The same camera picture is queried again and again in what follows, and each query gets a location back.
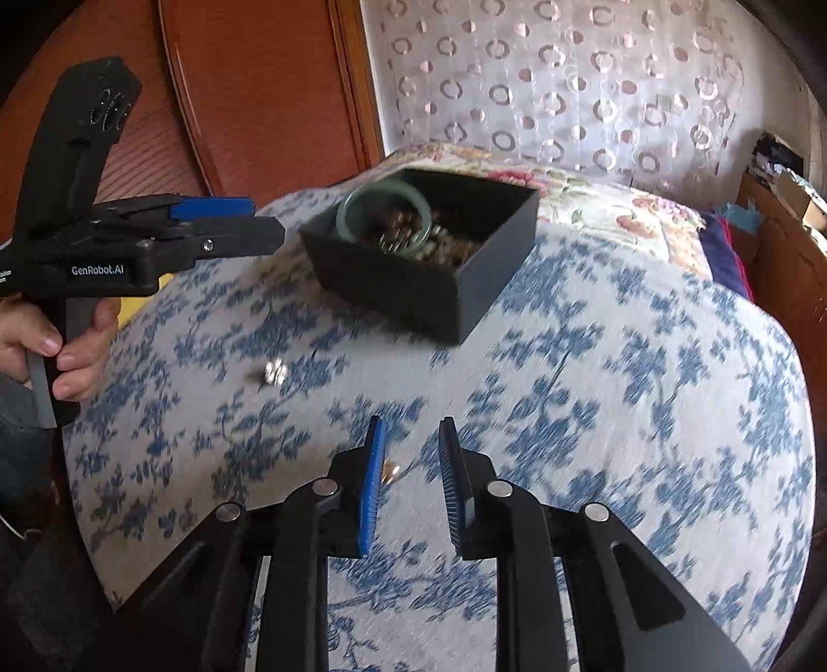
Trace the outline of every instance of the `green bangle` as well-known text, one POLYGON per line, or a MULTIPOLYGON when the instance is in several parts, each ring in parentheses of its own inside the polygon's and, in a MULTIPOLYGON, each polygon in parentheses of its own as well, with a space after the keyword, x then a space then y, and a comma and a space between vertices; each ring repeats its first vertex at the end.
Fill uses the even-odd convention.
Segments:
POLYGON ((357 189, 354 189, 347 197, 339 204, 339 209, 336 211, 336 230, 339 237, 347 242, 357 242, 358 238, 353 235, 353 232, 347 227, 347 211, 350 209, 353 202, 360 199, 365 194, 392 194, 394 196, 401 196, 416 208, 419 217, 422 218, 422 228, 419 232, 411 237, 410 242, 405 247, 400 248, 396 254, 406 257, 416 252, 423 243, 428 240, 431 233, 431 225, 433 220, 431 218, 431 206, 425 197, 419 193, 417 189, 409 185, 407 182, 400 180, 379 180, 377 182, 368 182, 357 189))

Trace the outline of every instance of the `blue floral tablecloth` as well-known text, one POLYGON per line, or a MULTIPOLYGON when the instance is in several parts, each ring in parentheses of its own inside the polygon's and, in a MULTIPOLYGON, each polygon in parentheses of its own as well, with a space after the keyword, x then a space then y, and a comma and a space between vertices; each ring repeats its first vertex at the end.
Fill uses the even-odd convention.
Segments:
POLYGON ((66 432, 80 530, 112 602, 219 502, 282 500, 380 414, 403 472, 370 558, 331 562, 331 668, 492 670, 494 564, 456 559, 439 480, 437 425, 453 415, 466 447, 542 502, 611 506, 767 668, 814 497, 804 378, 777 323, 675 266, 545 223, 468 340, 439 348, 319 287, 295 230, 340 195, 272 204, 289 230, 273 257, 199 263, 120 334, 103 391, 66 432), (287 380, 261 387, 276 357, 287 380))

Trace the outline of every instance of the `human hand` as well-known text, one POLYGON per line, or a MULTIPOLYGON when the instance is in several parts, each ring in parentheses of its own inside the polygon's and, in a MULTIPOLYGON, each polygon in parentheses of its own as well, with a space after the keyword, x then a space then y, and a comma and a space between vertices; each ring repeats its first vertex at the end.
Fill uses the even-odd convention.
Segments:
POLYGON ((101 299, 91 326, 64 345, 60 332, 39 308, 19 297, 4 299, 0 302, 0 371, 25 383, 29 380, 26 350, 43 357, 57 355, 57 367, 64 373, 52 385, 55 399, 85 401, 100 387, 120 311, 120 299, 101 299))

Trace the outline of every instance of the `black box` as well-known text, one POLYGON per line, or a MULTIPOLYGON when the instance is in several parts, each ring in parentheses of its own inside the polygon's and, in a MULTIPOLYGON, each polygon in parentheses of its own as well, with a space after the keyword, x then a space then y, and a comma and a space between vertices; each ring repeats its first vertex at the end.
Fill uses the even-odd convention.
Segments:
MULTIPOLYGON (((482 247, 453 268, 345 242, 336 233, 334 205, 300 230, 316 276, 326 290, 413 331, 443 343, 462 343, 534 247, 539 194, 435 170, 405 169, 384 179, 416 187, 431 209, 452 213, 451 222, 445 222, 451 233, 483 242, 482 247)), ((348 218, 376 218, 394 205, 390 201, 394 197, 366 195, 353 202, 348 218)))

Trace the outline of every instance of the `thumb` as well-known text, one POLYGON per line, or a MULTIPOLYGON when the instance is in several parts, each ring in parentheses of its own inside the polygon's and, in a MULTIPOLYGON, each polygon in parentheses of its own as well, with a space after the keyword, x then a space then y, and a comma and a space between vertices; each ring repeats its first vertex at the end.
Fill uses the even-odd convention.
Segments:
POLYGON ((24 300, 0 304, 0 347, 22 346, 44 357, 54 357, 63 345, 60 332, 41 310, 24 300))

